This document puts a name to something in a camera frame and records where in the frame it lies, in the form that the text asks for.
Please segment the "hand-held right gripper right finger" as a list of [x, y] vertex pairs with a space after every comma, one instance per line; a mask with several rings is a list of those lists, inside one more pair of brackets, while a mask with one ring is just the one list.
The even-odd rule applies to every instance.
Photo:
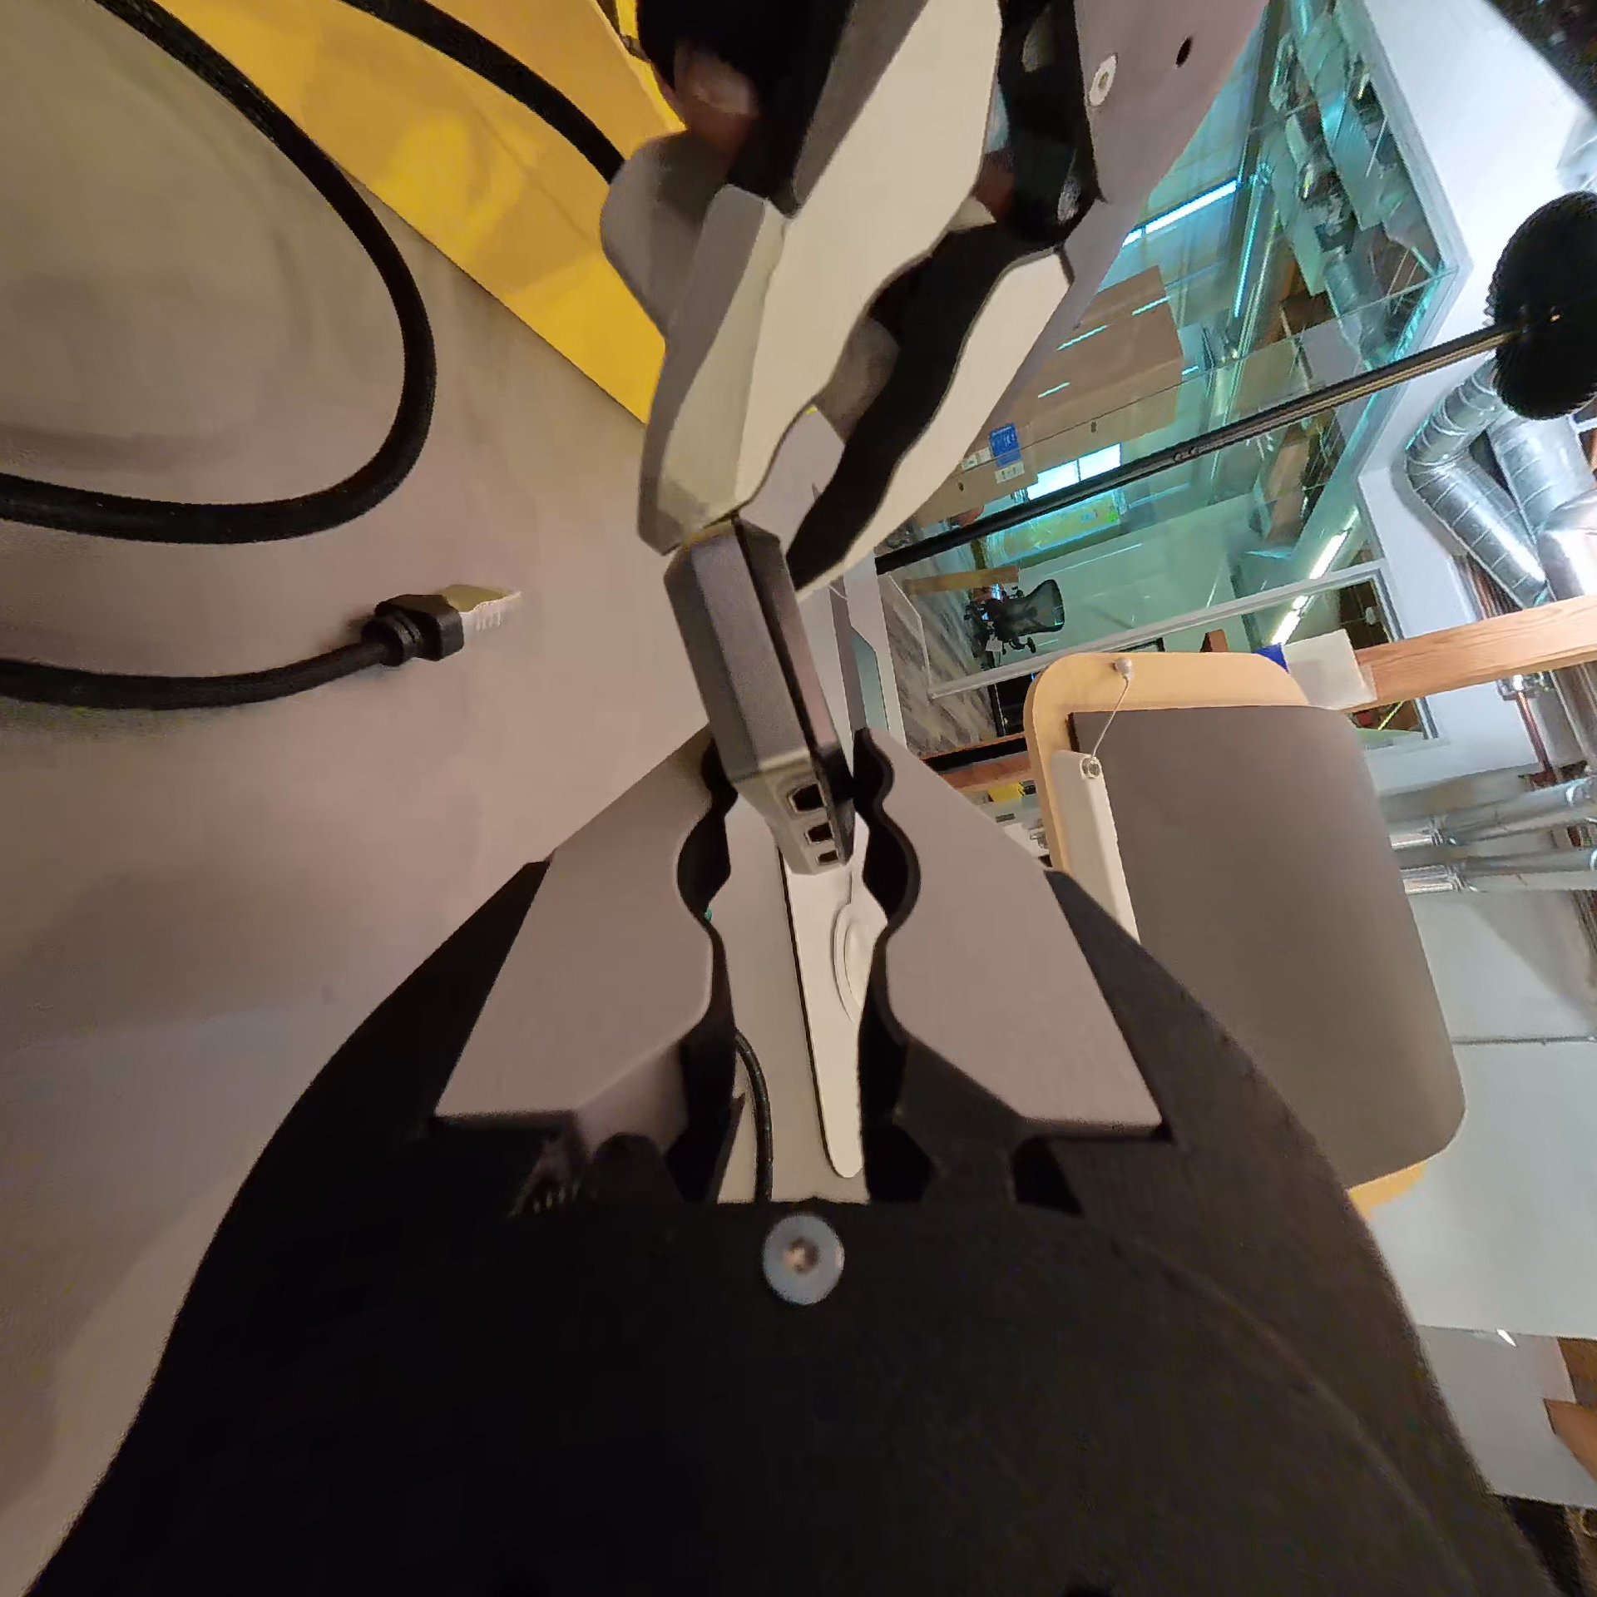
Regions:
[[1050, 872], [886, 731], [854, 741], [866, 887], [885, 910], [858, 1085], [869, 1186], [1010, 1186], [1052, 1138], [1164, 1115]]

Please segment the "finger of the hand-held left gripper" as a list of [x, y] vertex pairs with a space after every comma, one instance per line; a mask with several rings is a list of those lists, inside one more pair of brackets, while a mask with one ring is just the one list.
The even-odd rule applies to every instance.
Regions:
[[881, 296], [953, 228], [983, 159], [997, 3], [641, 3], [674, 110], [681, 39], [755, 83], [731, 163], [641, 146], [641, 307], [666, 340], [641, 538], [670, 553], [757, 498], [803, 412], [847, 441], [896, 347]]
[[850, 568], [947, 479], [1069, 288], [1061, 247], [961, 230], [885, 292], [888, 309], [871, 319], [896, 355], [791, 539], [801, 593]]

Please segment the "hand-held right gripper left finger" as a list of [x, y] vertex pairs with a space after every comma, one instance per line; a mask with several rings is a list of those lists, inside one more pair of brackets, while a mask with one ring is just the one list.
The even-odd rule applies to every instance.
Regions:
[[443, 1121], [548, 1131], [578, 1171], [647, 1138], [679, 1186], [719, 1186], [740, 1117], [727, 948], [736, 800], [696, 731], [559, 844], [438, 1104]]

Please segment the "black switch lead cable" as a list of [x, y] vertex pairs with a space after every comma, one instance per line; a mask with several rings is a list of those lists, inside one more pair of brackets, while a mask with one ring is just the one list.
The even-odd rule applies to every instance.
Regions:
[[[103, 488], [35, 480], [4, 471], [4, 522], [69, 532], [109, 547], [208, 551], [291, 545], [348, 526], [390, 498], [415, 467], [434, 422], [436, 347], [426, 302], [409, 262], [358, 184], [286, 112], [232, 62], [158, 3], [99, 3], [147, 41], [145, 55], [166, 57], [172, 76], [206, 85], [250, 121], [257, 140], [278, 152], [316, 190], [369, 269], [385, 285], [402, 338], [404, 380], [392, 423], [373, 458], [348, 479], [314, 492], [263, 503], [183, 503]], [[871, 3], [641, 3], [639, 55], [668, 76], [689, 76], [691, 53], [717, 55], [753, 81], [765, 104], [732, 180], [776, 193], [810, 129], [822, 125], [824, 83], [839, 87], [841, 66], [860, 66], [862, 47], [848, 26], [873, 17]], [[848, 775], [829, 711], [812, 684], [812, 657], [793, 606], [793, 579], [774, 536], [746, 522], [721, 524], [685, 543], [670, 572], [672, 608], [712, 716], [712, 741], [689, 750], [689, 796], [700, 802], [696, 830], [685, 840], [683, 895], [702, 903], [700, 878], [727, 874], [723, 815], [732, 800], [727, 775], [755, 796], [755, 777], [772, 777], [776, 817], [818, 823], [822, 859], [850, 849]], [[510, 602], [495, 589], [426, 593], [381, 604], [362, 631], [297, 665], [234, 674], [115, 674], [31, 661], [4, 661], [4, 693], [40, 705], [97, 711], [183, 711], [259, 705], [348, 678], [375, 665], [442, 659], [468, 644], [493, 610]], [[533, 1190], [567, 1197], [592, 1163], [639, 1173], [666, 1161], [689, 1195], [713, 1192], [732, 1146], [736, 1115], [732, 1058], [740, 1055], [753, 1096], [755, 1197], [772, 1195], [772, 1108], [761, 1066], [732, 1032], [731, 1001], [717, 994], [706, 1036], [687, 1036], [666, 1058], [666, 1096], [651, 1074], [626, 1079], [626, 1091], [588, 1108], [457, 1110], [464, 1125], [521, 1127], [546, 1163]]]

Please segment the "yellow plastic bin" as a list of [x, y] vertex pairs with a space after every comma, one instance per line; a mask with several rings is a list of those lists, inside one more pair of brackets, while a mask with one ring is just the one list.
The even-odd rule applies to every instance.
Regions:
[[636, 418], [664, 336], [601, 249], [615, 157], [677, 129], [636, 3], [172, 1], [320, 148]]

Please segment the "person's left hand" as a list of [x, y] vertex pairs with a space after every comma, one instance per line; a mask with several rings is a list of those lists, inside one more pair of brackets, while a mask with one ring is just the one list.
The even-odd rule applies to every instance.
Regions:
[[750, 76], [689, 39], [674, 53], [672, 100], [689, 134], [725, 163], [740, 153], [763, 114]]

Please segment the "cardboard boxes on cart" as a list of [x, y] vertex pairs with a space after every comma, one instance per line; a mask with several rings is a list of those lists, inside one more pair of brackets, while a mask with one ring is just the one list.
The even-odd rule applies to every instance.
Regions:
[[1010, 492], [1075, 480], [1077, 463], [1168, 427], [1185, 349], [1153, 266], [1099, 290], [1077, 332], [1056, 332], [1010, 406], [924, 505], [924, 522], [970, 515]]

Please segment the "black office chair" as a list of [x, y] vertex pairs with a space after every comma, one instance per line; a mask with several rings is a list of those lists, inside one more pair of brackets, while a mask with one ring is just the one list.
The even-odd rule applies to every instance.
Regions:
[[1021, 591], [993, 585], [974, 593], [964, 610], [972, 652], [999, 659], [1006, 650], [1039, 654], [1037, 636], [1065, 627], [1065, 596], [1058, 579]]

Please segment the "wooden pillar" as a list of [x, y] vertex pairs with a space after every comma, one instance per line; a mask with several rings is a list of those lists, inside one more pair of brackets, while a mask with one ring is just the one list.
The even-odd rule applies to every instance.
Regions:
[[1352, 712], [1590, 665], [1596, 596], [1539, 604], [1356, 652], [1366, 688]]

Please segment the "silver ventilation duct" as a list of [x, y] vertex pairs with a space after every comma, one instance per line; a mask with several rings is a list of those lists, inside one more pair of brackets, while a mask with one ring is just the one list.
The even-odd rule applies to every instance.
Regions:
[[1409, 488], [1445, 541], [1518, 608], [1596, 595], [1596, 486], [1571, 418], [1533, 420], [1480, 363], [1404, 454]]

